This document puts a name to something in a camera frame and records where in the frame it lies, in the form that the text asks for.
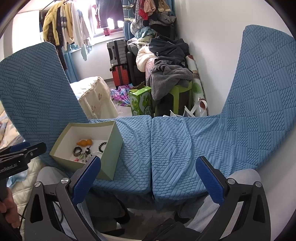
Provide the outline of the person's left hand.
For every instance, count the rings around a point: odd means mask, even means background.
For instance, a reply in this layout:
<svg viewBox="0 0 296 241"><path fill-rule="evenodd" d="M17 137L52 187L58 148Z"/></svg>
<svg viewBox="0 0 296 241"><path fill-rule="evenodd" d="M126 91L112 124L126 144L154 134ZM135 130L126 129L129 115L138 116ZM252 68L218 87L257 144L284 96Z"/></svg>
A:
<svg viewBox="0 0 296 241"><path fill-rule="evenodd" d="M13 227L20 227L20 217L18 214L17 205L14 202L12 192L10 188L6 188L7 197L1 201L1 213L5 213L6 221Z"/></svg>

